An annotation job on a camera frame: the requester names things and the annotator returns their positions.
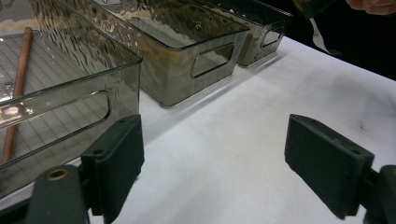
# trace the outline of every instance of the bin handle cutout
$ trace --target bin handle cutout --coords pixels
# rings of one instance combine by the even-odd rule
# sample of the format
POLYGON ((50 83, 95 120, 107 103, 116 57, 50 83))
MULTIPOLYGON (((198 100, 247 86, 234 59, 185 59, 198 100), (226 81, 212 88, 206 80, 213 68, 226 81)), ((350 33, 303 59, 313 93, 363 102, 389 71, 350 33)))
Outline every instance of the bin handle cutout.
POLYGON ((279 38, 282 37, 283 30, 284 27, 269 30, 267 34, 265 34, 264 40, 262 41, 262 49, 278 41, 279 38))
POLYGON ((195 58, 191 68, 191 78, 201 77, 227 64, 233 55, 234 44, 226 44, 202 51, 195 58))
MULTIPOLYGON (((64 111, 68 110, 67 108, 71 109, 71 107, 78 107, 78 104, 84 104, 85 106, 88 106, 88 104, 99 104, 99 105, 101 105, 103 110, 102 111, 95 110, 96 115, 93 116, 91 119, 88 119, 88 117, 92 114, 92 111, 90 109, 86 110, 87 108, 84 108, 83 110, 76 110, 76 113, 73 115, 68 114, 69 116, 71 116, 71 119, 74 119, 73 116, 81 116, 82 118, 84 118, 85 122, 80 123, 80 125, 78 125, 79 127, 78 126, 72 127, 72 129, 70 129, 70 125, 68 126, 68 128, 62 127, 61 132, 55 133, 55 135, 57 135, 56 139, 48 139, 49 141, 47 143, 45 143, 44 145, 34 145, 34 146, 32 146, 33 149, 30 152, 20 155, 18 158, 15 158, 15 160, 11 160, 9 163, 5 163, 5 164, 10 165, 15 161, 23 160, 27 157, 30 157, 42 150, 54 145, 54 144, 58 144, 58 143, 62 142, 64 139, 70 138, 78 133, 84 132, 84 131, 104 122, 109 117, 110 112, 111 112, 111 108, 110 108, 111 103, 110 103, 110 99, 108 98, 106 92, 105 91, 97 91, 91 95, 78 97, 77 99, 74 99, 73 101, 70 101, 66 104, 55 106, 51 110, 47 110, 44 113, 40 113, 40 114, 34 116, 33 118, 45 117, 49 112, 54 112, 56 114, 56 115, 52 114, 52 116, 59 116, 60 114, 64 113, 64 111)), ((23 118, 19 121, 18 124, 22 125, 23 122, 27 121, 27 120, 28 120, 28 118, 23 118)), ((49 126, 48 128, 54 132, 54 130, 57 127, 49 126)))

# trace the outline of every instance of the clamp jaw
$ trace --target clamp jaw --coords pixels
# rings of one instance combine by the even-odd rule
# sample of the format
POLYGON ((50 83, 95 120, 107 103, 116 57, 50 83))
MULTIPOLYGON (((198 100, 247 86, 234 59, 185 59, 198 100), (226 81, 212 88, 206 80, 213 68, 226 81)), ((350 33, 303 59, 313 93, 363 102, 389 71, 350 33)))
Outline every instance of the clamp jaw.
POLYGON ((0 223, 112 223, 144 162, 140 115, 118 120, 81 155, 81 165, 42 173, 31 198, 0 211, 0 223))
POLYGON ((396 223, 396 165, 371 169, 375 155, 317 120, 290 115, 286 163, 339 218, 367 209, 366 223, 396 223))

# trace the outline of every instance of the white tabletop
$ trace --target white tabletop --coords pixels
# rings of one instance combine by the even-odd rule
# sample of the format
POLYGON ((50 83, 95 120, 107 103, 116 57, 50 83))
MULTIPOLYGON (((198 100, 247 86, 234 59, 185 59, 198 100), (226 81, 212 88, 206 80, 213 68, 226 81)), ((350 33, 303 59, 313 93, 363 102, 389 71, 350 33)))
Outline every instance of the white tabletop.
MULTIPOLYGON (((176 107, 141 94, 146 162, 115 223, 359 223, 338 219, 285 163, 290 114, 396 163, 396 82, 284 38, 274 59, 176 107)), ((102 223, 92 217, 93 223, 102 223)))

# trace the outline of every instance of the clear plastic bin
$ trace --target clear plastic bin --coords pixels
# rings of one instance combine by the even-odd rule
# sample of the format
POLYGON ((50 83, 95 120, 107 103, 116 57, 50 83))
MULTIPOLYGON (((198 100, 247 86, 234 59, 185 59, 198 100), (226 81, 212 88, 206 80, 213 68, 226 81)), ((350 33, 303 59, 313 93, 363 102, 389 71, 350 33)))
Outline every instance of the clear plastic bin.
POLYGON ((76 13, 47 0, 32 4, 40 32, 34 31, 21 97, 12 94, 23 33, 0 35, 2 147, 7 128, 18 125, 12 160, 0 165, 0 198, 78 157, 116 120, 139 113, 141 57, 76 13))
POLYGON ((63 2, 142 55, 141 88, 162 106, 229 76, 248 31, 187 0, 63 2))

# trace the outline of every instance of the stacked bins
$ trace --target stacked bins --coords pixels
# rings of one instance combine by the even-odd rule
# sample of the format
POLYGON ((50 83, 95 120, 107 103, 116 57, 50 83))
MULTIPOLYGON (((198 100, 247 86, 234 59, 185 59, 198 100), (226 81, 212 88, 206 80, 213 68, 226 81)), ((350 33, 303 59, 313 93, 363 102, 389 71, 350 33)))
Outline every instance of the stacked bins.
POLYGON ((248 31, 187 0, 63 2, 142 55, 141 88, 162 106, 229 76, 248 31))
POLYGON ((250 66, 276 52, 292 15, 256 0, 195 0, 198 4, 248 26, 238 64, 250 66))

